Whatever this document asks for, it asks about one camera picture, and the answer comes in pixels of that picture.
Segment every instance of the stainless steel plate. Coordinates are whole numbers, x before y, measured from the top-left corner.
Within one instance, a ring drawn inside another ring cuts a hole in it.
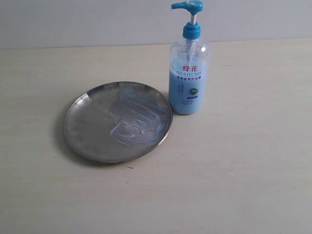
[[[112,82],[74,102],[64,120],[64,134],[68,145],[88,159],[125,162],[158,146],[172,118],[158,90],[136,82]]]

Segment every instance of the white wall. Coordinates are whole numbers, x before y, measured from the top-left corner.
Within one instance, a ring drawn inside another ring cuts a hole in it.
[[[171,43],[174,0],[0,0],[0,49]],[[312,0],[204,0],[209,41],[312,37]]]

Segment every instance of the table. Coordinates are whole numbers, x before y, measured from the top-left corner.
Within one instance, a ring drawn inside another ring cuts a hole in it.
[[[211,51],[202,109],[117,165],[71,152],[64,115],[111,81],[167,95],[168,45],[0,51],[0,233],[312,233],[312,39]]]

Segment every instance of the round tray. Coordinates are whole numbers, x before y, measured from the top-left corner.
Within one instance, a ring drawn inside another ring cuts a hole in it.
[[[172,110],[158,90],[136,82],[112,82],[81,95],[64,120],[64,135],[78,154],[103,163],[145,155],[167,136]]]

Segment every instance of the plastic bottle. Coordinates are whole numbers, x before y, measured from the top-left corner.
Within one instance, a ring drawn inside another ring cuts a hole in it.
[[[183,38],[171,45],[169,73],[169,103],[175,112],[190,115],[202,106],[208,73],[209,48],[200,39],[196,22],[203,3],[190,0],[172,4],[171,8],[191,13],[191,21],[183,28]]]

